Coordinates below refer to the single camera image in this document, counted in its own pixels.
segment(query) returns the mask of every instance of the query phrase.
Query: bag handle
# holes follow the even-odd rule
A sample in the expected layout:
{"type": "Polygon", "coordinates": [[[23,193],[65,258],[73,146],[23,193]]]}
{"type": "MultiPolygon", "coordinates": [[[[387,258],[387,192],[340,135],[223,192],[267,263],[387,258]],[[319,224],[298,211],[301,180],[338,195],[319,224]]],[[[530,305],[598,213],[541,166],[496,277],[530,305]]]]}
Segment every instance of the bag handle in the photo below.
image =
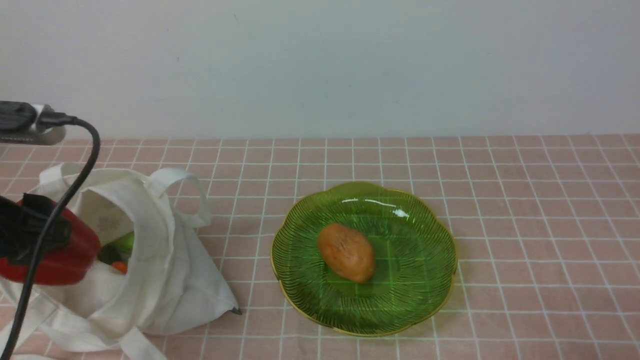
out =
{"type": "MultiPolygon", "coordinates": [[[[58,310],[58,306],[54,302],[45,298],[42,294],[37,293],[31,302],[29,302],[29,307],[27,308],[27,313],[24,315],[22,329],[20,330],[15,348],[19,348],[56,310],[58,310]]],[[[12,326],[13,320],[6,324],[4,329],[0,331],[0,344],[6,345],[12,326]]]]}
{"type": "Polygon", "coordinates": [[[137,327],[120,339],[120,347],[129,359],[167,360],[166,356],[137,327]]]}
{"type": "Polygon", "coordinates": [[[40,184],[57,183],[62,181],[65,185],[65,177],[78,175],[82,167],[75,163],[60,163],[40,173],[40,184]]]}
{"type": "Polygon", "coordinates": [[[61,163],[40,173],[40,185],[46,185],[50,192],[64,193],[68,188],[65,177],[78,175],[82,168],[74,163],[61,163]]]}
{"type": "Polygon", "coordinates": [[[181,168],[162,168],[149,177],[149,181],[145,183],[147,190],[155,197],[162,197],[169,186],[179,181],[188,180],[195,185],[200,195],[200,208],[198,213],[194,215],[184,215],[185,221],[194,228],[203,227],[211,224],[211,209],[207,201],[207,195],[200,184],[200,180],[190,172],[181,168]]]}

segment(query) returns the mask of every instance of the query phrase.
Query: black power cord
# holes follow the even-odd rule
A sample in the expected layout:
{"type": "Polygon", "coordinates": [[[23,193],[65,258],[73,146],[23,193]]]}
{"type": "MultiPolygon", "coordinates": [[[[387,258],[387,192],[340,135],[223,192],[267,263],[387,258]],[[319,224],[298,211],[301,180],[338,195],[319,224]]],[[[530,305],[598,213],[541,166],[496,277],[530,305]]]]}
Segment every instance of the black power cord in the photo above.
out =
{"type": "Polygon", "coordinates": [[[92,148],[91,154],[87,159],[86,164],[80,171],[80,174],[76,178],[76,180],[71,184],[67,192],[62,196],[62,199],[57,203],[56,207],[51,212],[51,215],[47,219],[44,227],[42,228],[42,232],[38,237],[38,241],[36,242],[34,248],[33,258],[31,259],[31,263],[29,264],[29,272],[27,273],[27,277],[24,281],[24,285],[22,287],[22,293],[20,294],[20,300],[18,300],[18,304],[15,310],[15,316],[13,318],[13,325],[11,327],[11,333],[9,333],[9,337],[6,341],[6,345],[4,346],[4,350],[2,356],[0,356],[0,360],[10,360],[13,351],[15,350],[16,343],[18,342],[18,337],[20,336],[20,330],[22,329],[22,323],[24,321],[24,316],[27,312],[27,306],[29,304],[29,298],[31,297],[31,290],[33,289],[33,281],[36,275],[36,270],[38,269],[38,265],[40,264],[40,260],[42,260],[42,252],[43,252],[43,244],[46,234],[49,232],[51,226],[55,223],[55,220],[62,214],[62,211],[67,207],[71,198],[76,194],[82,183],[89,176],[91,170],[93,170],[93,166],[98,160],[98,154],[100,152],[100,135],[98,131],[88,122],[81,120],[77,117],[72,117],[64,113],[56,113],[53,111],[46,111],[40,115],[40,118],[37,120],[38,123],[45,127],[58,127],[65,125],[73,125],[85,128],[90,134],[92,138],[92,148]]]}

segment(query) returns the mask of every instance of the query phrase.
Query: white tote bag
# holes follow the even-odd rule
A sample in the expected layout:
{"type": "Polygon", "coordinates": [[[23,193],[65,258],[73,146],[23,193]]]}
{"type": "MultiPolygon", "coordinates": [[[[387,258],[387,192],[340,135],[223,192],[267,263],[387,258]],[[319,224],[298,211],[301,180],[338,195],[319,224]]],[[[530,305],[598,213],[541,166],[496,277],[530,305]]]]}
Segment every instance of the white tote bag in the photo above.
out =
{"type": "MultiPolygon", "coordinates": [[[[47,169],[32,193],[58,201],[79,172],[68,163],[47,169]]],[[[211,210],[193,174],[177,168],[151,176],[95,169],[68,208],[103,245],[134,231],[128,271],[123,275],[96,261],[77,284],[34,286],[17,347],[40,329],[70,352],[122,349],[133,360],[164,360],[143,333],[176,334],[239,308],[194,230],[211,223],[211,210]],[[169,186],[183,180],[199,191],[197,214],[182,214],[166,194],[169,186]]],[[[21,284],[0,278],[0,290],[12,303],[21,289],[21,284]]],[[[0,332],[0,347],[11,324],[0,332]]]]}

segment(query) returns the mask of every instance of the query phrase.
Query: plate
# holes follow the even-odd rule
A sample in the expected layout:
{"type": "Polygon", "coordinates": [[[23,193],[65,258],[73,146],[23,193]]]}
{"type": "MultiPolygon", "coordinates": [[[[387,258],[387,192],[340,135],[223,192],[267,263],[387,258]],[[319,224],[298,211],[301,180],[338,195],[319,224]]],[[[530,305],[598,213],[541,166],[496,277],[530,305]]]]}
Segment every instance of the plate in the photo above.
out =
{"type": "Polygon", "coordinates": [[[458,264],[450,232],[418,197],[352,182],[297,202],[271,246],[271,265],[291,306],[355,336],[387,336],[433,316],[447,302],[458,264]],[[364,234],[376,254],[371,280],[357,284],[329,269],[320,230],[340,223],[364,234]]]}

